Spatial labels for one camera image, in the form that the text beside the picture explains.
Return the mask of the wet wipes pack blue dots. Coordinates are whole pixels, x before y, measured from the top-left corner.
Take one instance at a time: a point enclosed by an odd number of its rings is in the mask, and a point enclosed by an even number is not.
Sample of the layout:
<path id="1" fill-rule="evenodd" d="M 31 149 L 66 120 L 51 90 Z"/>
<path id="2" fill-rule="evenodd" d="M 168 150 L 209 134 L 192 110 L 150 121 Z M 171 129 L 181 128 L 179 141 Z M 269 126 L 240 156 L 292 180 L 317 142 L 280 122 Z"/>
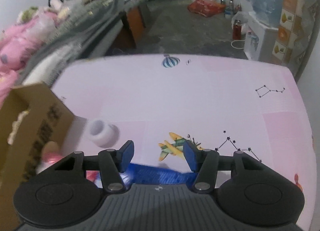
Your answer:
<path id="1" fill-rule="evenodd" d="M 116 183 L 120 183 L 126 189 L 129 189 L 133 184 L 185 184 L 186 186 L 191 187 L 197 178 L 197 173 L 181 173 L 171 169 L 130 163 L 126 171 L 119 173 L 119 176 L 121 180 Z"/>

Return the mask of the cream cloth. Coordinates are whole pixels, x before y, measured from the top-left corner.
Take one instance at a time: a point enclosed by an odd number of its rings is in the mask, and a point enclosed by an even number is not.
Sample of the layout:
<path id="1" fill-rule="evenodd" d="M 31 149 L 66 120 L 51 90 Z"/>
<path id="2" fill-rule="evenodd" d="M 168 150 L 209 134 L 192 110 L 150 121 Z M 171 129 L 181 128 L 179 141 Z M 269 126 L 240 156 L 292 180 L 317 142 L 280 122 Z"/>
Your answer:
<path id="1" fill-rule="evenodd" d="M 23 119 L 29 114 L 29 110 L 25 110 L 25 111 L 22 111 L 18 117 L 17 117 L 17 120 L 15 120 L 13 123 L 12 123 L 12 131 L 11 133 L 9 134 L 8 136 L 8 139 L 7 139 L 7 143 L 9 145 L 12 145 L 14 143 L 14 140 L 16 138 L 16 134 L 18 132 L 18 129 L 20 127 L 20 124 L 22 123 Z"/>

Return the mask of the white tape roll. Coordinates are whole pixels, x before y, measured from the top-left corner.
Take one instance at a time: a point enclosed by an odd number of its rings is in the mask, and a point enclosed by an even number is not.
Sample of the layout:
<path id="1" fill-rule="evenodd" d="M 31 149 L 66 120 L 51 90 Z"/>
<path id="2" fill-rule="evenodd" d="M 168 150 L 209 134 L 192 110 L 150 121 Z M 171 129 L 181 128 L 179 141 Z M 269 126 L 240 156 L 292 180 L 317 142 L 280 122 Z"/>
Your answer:
<path id="1" fill-rule="evenodd" d="M 86 137 L 98 147 L 110 148 L 117 142 L 119 130 L 106 120 L 93 119 L 87 123 Z"/>

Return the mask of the brown cardboard box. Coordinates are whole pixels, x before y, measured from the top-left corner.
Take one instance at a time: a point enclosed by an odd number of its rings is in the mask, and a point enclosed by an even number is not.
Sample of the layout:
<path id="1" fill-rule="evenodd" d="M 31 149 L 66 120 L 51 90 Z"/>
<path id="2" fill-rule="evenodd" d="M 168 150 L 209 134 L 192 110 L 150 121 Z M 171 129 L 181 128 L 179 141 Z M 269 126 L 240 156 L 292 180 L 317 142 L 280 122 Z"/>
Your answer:
<path id="1" fill-rule="evenodd" d="M 12 123 L 25 110 L 12 145 L 7 143 Z M 41 151 L 49 141 L 61 146 L 74 114 L 43 83 L 13 88 L 1 107 L 1 230 L 13 230 L 20 221 L 13 206 L 18 186 L 36 174 Z"/>

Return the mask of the orange wooden stool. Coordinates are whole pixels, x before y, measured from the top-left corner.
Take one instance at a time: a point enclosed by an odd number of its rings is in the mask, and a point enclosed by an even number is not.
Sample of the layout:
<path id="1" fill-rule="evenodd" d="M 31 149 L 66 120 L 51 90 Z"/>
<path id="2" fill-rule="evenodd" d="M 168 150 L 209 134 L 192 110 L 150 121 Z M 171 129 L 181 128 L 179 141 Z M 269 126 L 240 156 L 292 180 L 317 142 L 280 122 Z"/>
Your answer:
<path id="1" fill-rule="evenodd" d="M 119 49 L 135 49 L 137 43 L 144 35 L 151 13 L 146 4 L 136 6 L 129 10 L 121 19 L 123 27 L 113 42 Z"/>

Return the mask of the white water dispenser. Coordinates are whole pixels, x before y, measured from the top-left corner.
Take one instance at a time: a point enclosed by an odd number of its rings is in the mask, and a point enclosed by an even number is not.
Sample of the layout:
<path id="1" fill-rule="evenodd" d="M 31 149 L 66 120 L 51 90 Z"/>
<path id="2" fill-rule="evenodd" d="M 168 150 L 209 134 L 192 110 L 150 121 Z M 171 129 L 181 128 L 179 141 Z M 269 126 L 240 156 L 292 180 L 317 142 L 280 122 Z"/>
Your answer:
<path id="1" fill-rule="evenodd" d="M 244 53 L 247 58 L 252 61 L 271 63 L 277 34 L 277 27 L 265 25 L 257 19 L 255 12 L 249 12 L 244 45 Z"/>

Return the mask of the red thermos bottle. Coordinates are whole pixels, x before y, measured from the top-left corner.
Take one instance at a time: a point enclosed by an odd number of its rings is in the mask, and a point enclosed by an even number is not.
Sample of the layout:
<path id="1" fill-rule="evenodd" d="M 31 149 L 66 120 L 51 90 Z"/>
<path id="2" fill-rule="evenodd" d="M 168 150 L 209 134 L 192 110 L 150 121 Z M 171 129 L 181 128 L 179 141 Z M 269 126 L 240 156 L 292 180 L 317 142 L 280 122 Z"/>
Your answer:
<path id="1" fill-rule="evenodd" d="M 240 40 L 241 39 L 241 21 L 236 19 L 233 23 L 233 40 Z"/>

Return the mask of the grey green quilt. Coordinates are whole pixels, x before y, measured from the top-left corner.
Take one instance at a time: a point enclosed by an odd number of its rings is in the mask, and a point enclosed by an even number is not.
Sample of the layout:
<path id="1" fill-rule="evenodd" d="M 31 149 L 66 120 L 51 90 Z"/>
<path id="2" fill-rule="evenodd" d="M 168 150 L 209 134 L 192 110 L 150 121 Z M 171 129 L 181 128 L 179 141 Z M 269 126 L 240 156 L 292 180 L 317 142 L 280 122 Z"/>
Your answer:
<path id="1" fill-rule="evenodd" d="M 78 60 L 103 57 L 122 29 L 126 15 L 148 0 L 95 0 L 73 9 L 32 55 L 16 86 L 43 82 L 52 86 L 60 74 Z"/>

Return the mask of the pink floral blanket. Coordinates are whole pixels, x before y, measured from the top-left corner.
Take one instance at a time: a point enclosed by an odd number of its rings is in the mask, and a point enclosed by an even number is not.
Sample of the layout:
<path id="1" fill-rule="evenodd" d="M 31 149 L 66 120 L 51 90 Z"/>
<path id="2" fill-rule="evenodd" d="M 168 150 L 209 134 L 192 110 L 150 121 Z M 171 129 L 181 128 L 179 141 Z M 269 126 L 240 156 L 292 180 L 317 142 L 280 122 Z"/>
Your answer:
<path id="1" fill-rule="evenodd" d="M 56 17 L 57 27 L 57 14 L 47 11 L 37 14 L 29 22 L 9 27 L 1 35 L 1 103 L 18 79 L 19 72 L 25 68 L 32 55 L 47 41 L 32 41 L 25 36 L 27 29 L 34 26 L 42 13 Z"/>

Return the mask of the white plastic bag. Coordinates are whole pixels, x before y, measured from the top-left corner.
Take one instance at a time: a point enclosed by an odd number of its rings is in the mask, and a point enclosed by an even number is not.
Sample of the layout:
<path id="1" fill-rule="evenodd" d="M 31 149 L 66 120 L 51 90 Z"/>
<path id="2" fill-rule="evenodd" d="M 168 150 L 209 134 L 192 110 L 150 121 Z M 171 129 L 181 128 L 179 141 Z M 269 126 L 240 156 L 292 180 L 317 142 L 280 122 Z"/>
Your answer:
<path id="1" fill-rule="evenodd" d="M 56 30 L 56 17 L 49 16 L 46 13 L 39 15 L 36 23 L 30 29 L 27 29 L 26 38 L 32 41 L 39 40 L 45 42 L 47 38 Z"/>

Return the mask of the small bottles on floor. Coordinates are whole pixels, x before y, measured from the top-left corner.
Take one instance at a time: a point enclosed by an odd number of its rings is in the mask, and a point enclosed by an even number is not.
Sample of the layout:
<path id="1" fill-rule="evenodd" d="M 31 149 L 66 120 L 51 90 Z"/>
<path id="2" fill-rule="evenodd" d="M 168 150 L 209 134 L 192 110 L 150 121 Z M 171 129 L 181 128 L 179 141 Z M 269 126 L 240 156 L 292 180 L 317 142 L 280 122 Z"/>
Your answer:
<path id="1" fill-rule="evenodd" d="M 220 0 L 222 5 L 225 5 L 224 17 L 231 19 L 235 14 L 242 11 L 242 5 L 234 3 L 234 0 Z"/>

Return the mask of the red snack bag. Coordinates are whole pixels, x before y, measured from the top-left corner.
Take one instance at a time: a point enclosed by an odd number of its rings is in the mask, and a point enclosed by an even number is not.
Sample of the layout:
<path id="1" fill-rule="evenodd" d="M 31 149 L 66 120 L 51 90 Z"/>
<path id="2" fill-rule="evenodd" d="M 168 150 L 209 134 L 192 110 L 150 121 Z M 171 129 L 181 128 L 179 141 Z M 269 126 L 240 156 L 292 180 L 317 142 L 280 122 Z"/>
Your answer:
<path id="1" fill-rule="evenodd" d="M 187 9 L 191 13 L 200 14 L 204 17 L 212 17 L 224 13 L 226 6 L 214 0 L 194 0 Z"/>

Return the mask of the patterned tile cabinet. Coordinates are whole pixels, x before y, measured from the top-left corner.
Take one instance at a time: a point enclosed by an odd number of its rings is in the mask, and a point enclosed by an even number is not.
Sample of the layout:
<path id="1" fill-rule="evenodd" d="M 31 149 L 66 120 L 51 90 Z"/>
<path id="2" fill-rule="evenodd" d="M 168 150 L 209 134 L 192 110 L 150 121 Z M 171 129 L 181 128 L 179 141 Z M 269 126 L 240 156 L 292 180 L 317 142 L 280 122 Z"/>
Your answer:
<path id="1" fill-rule="evenodd" d="M 287 67 L 295 76 L 309 47 L 319 0 L 283 0 L 273 63 Z"/>

